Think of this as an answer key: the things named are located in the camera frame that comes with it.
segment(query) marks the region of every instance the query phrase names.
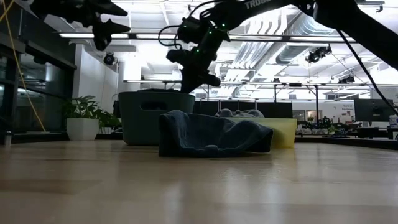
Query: wooden table surface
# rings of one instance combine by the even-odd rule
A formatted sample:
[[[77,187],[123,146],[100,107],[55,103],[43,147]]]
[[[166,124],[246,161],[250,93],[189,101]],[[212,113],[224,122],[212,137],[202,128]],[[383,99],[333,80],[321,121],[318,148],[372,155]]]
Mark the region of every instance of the wooden table surface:
[[[0,223],[398,223],[398,152],[181,159],[122,141],[17,144],[0,148]]]

